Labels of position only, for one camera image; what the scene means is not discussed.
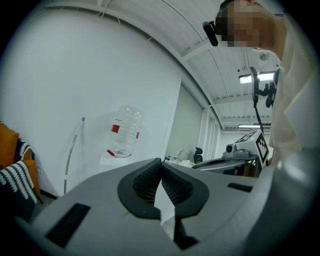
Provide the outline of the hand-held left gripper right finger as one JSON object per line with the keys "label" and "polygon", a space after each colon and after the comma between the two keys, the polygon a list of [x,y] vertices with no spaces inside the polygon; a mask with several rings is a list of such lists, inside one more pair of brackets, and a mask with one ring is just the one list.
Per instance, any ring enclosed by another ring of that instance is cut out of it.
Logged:
{"label": "hand-held left gripper right finger", "polygon": [[247,256],[249,236],[269,196],[273,169],[259,177],[161,165],[162,185],[175,206],[175,235],[164,256]]}

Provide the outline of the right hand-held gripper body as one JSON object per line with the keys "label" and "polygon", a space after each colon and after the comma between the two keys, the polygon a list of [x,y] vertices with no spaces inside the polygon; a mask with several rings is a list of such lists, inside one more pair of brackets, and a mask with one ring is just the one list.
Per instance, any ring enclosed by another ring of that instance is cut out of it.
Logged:
{"label": "right hand-held gripper body", "polygon": [[268,155],[269,148],[264,134],[259,129],[245,134],[233,143],[227,144],[222,157],[247,161],[257,159],[260,166],[265,167],[267,165]]}

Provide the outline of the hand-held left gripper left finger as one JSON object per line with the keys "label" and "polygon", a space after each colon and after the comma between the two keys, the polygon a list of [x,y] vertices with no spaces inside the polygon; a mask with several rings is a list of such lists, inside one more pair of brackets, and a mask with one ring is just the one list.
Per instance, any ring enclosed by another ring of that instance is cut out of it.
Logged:
{"label": "hand-held left gripper left finger", "polygon": [[29,245],[45,256],[178,256],[180,248],[160,218],[139,218],[118,197],[122,178],[134,171],[158,169],[159,158],[101,172],[51,203],[29,224],[15,221]]}

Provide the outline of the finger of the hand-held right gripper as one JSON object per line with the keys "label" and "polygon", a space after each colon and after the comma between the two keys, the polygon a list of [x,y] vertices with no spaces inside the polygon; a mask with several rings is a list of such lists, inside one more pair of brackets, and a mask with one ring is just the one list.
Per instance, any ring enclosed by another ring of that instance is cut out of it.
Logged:
{"label": "finger of the hand-held right gripper", "polygon": [[258,165],[254,159],[218,158],[197,163],[192,169],[231,176],[258,175]]}

